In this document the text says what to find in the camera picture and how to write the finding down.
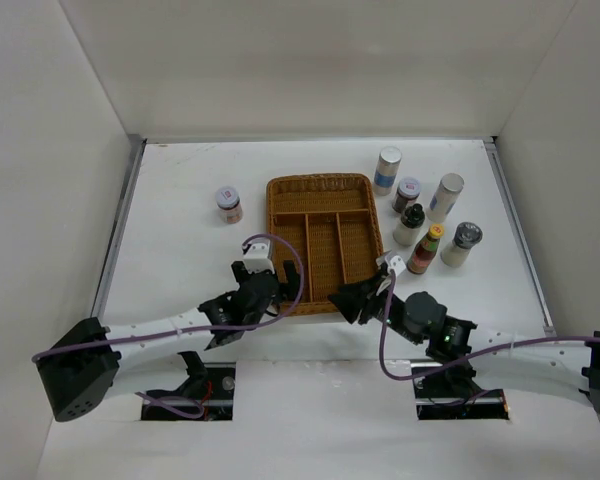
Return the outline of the white bottle black cap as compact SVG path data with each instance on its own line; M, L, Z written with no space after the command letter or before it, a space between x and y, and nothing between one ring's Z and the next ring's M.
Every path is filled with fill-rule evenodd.
M402 246L413 245L425 220L425 212L420 203L408 206L401 214L393 232L394 240Z

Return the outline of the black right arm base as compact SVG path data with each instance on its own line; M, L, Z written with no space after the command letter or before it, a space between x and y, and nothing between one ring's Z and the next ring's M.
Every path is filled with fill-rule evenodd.
M421 421L509 419L504 392L479 387L459 367L414 379L413 386Z

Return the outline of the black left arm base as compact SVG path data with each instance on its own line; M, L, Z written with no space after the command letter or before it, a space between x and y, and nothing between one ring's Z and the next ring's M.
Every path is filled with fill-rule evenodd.
M164 408L144 399L142 421L231 421L234 410L235 363L204 363L194 352L178 354L173 387L148 390L144 395L168 405Z

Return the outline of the blue label silver-lid canister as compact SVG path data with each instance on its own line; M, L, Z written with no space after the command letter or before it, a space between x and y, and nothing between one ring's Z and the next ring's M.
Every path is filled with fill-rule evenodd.
M391 193L401 160L402 153L394 146L380 150L373 179L373 190L377 195L385 196Z

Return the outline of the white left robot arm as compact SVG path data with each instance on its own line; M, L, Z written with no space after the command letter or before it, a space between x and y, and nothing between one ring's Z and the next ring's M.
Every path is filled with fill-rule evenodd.
M130 391L148 406L182 419L204 418L204 401L196 396L208 373L198 355L197 341L204 340L208 349L233 343L247 332L288 316L289 310L270 316L268 309L284 301L296 306L304 293L306 270L292 260L283 263L284 280L270 270L250 273L242 261L234 262L232 270L237 289L196 309L128 325L119 333L96 317L83 319L50 349L36 354L32 361L54 419L69 422L86 415L112 395L132 368L173 354L181 356L185 364L172 371L172 390L134 387Z

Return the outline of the white canister blue label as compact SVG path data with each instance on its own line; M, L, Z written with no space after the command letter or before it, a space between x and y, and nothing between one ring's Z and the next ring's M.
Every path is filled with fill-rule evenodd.
M454 207L464 188L464 179L457 173L445 174L434 193L427 210L427 217L433 223L443 223Z

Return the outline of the dark jar red-label lid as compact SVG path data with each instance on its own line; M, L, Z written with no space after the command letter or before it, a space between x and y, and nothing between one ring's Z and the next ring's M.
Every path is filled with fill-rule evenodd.
M413 177L403 177L396 189L396 194L392 202L392 208L395 212L402 214L404 210L414 203L421 193L420 182Z

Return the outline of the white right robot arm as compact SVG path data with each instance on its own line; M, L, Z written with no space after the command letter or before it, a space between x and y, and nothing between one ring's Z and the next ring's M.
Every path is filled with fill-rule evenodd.
M430 367L414 367L400 375L381 356L390 379L424 385L444 383L459 408L492 391L519 390L565 398L590 406L600 416L600 331L589 336L525 338L482 329L453 317L425 291L406 299L395 292L396 272L381 267L371 278L338 287L329 301L350 324L372 319L381 324L379 346L393 332L425 348Z

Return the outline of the dark spice jar white lid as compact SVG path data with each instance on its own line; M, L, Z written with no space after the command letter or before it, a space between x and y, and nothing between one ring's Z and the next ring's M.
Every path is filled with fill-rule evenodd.
M240 197L234 187L223 186L219 188L215 194L215 200L226 223L233 224L242 219L243 212Z

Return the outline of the red sauce bottle yellow cap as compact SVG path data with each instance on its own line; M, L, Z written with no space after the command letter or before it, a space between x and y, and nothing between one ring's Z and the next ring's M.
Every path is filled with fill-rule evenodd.
M429 227L427 233L417 243L407 262L407 269L411 273L422 275L427 271L437 254L444 233L445 229L442 224L434 223Z

